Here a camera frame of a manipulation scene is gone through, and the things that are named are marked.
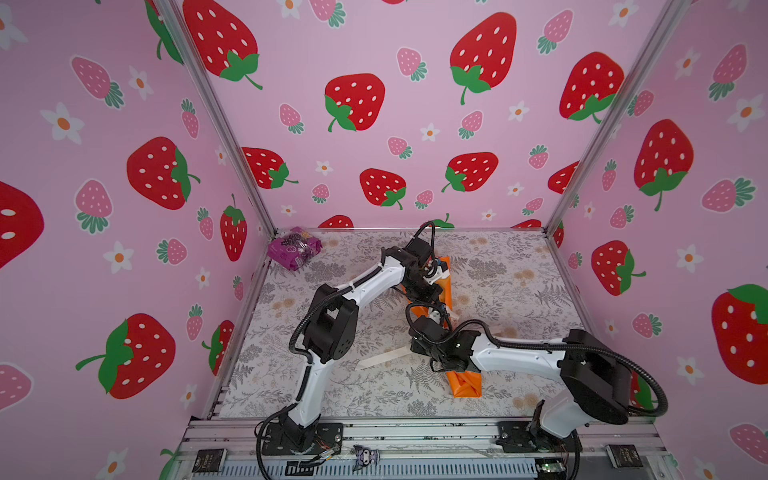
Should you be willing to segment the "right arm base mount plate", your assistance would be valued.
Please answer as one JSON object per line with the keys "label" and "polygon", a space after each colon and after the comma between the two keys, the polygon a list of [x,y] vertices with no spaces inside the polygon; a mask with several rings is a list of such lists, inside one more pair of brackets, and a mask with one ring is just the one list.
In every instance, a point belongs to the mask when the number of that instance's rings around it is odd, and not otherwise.
{"label": "right arm base mount plate", "polygon": [[532,432],[529,423],[525,421],[503,421],[497,427],[495,444],[501,446],[505,453],[555,454],[582,451],[576,432],[560,439],[543,430]]}

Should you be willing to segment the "white ribbon strip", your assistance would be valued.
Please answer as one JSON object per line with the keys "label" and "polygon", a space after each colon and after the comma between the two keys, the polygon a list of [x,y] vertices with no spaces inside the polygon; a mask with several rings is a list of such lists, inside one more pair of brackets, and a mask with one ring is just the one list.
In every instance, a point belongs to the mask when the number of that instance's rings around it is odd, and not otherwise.
{"label": "white ribbon strip", "polygon": [[409,354],[411,354],[411,351],[409,350],[408,347],[391,350],[379,355],[375,355],[375,356],[360,360],[356,365],[356,370],[357,371],[364,370],[380,364],[385,364],[386,362],[390,362],[390,361],[402,358]]}

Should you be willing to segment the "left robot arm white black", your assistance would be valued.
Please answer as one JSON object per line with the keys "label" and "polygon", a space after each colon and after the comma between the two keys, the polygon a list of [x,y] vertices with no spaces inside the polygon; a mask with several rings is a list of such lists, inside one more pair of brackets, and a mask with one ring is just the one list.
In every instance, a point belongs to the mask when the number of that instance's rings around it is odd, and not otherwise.
{"label": "left robot arm white black", "polygon": [[295,399],[267,417],[257,439],[267,439],[270,445],[283,442],[293,452],[312,447],[334,365],[351,349],[359,313],[373,300],[395,289],[412,306],[442,309],[438,281],[449,270],[435,254],[436,230],[436,224],[428,221],[405,246],[382,249],[379,261],[353,280],[318,287],[289,340],[289,351],[305,358]]}

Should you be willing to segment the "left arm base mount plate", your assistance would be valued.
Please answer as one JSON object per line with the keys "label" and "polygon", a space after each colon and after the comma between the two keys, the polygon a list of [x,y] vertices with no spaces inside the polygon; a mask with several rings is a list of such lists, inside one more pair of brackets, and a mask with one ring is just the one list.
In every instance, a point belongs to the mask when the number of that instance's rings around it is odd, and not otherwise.
{"label": "left arm base mount plate", "polygon": [[321,422],[306,429],[271,423],[262,436],[260,452],[266,456],[318,455],[340,448],[343,431],[342,423]]}

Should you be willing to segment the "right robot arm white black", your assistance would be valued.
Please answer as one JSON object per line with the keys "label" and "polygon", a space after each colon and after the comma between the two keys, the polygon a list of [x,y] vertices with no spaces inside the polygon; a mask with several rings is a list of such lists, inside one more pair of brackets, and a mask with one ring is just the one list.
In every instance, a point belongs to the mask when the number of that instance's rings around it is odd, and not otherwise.
{"label": "right robot arm white black", "polygon": [[511,371],[561,380],[565,389],[536,407],[529,435],[564,440],[593,422],[625,425],[632,415],[661,417],[669,408],[658,381],[636,362],[582,329],[562,339],[523,341],[492,334],[487,323],[448,325],[443,304],[413,302],[405,309],[412,350],[436,372]]}

